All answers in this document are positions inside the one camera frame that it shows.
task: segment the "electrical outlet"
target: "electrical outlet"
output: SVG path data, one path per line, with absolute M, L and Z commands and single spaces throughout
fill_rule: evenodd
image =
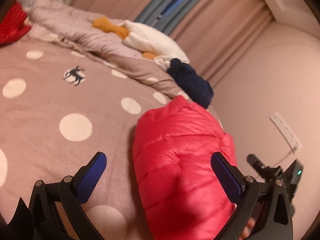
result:
M 294 135 L 290 127 L 286 124 L 286 122 L 282 119 L 282 117 L 275 112 L 272 116 L 270 116 L 270 120 L 274 123 L 274 125 L 278 128 L 284 139 L 289 144 L 293 153 L 296 153 L 299 149 L 301 149 L 301 143 Z

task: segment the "navy blue clothing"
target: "navy blue clothing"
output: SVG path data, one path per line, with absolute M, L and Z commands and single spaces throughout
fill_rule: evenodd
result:
M 208 81 L 198 76 L 189 64 L 174 58 L 167 72 L 194 102 L 208 108 L 213 97 L 212 87 Z

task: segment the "deer print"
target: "deer print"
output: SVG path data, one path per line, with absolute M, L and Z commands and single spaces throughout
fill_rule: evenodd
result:
M 70 76 L 74 76 L 74 77 L 75 77 L 75 80 L 72 81 L 72 82 L 70 82 L 70 84 L 73 83 L 73 82 L 78 82 L 78 83 L 75 85 L 75 87 L 76 87 L 76 86 L 78 86 L 78 85 L 80 84 L 81 80 L 85 79 L 85 77 L 82 77 L 82 76 L 79 75 L 79 72 L 80 72 L 80 71 L 85 71 L 85 69 L 84 69 L 84 68 L 81 68 L 81 69 L 80 69 L 80 66 L 78 65 L 76 68 L 71 69 L 71 70 L 69 70 L 68 72 L 66 72 L 66 73 L 65 73 L 65 76 L 64 76 L 64 79 L 67 79 L 67 78 L 70 77 Z

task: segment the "white pillow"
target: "white pillow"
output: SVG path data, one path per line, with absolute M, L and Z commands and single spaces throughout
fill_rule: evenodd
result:
M 151 52 L 164 61 L 178 58 L 181 62 L 190 62 L 179 45 L 162 32 L 148 25 L 129 20 L 125 20 L 121 26 L 130 31 L 123 40 L 125 45 L 141 52 Z

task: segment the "red clothing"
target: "red clothing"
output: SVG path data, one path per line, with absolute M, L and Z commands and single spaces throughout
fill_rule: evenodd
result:
M 216 151 L 236 166 L 231 136 L 182 96 L 138 120 L 134 168 L 155 240 L 212 240 L 226 224 L 234 206 L 211 169 Z
M 30 25 L 24 25 L 28 15 L 22 10 L 21 4 L 16 2 L 0 22 L 0 45 L 9 44 L 21 39 L 28 31 Z

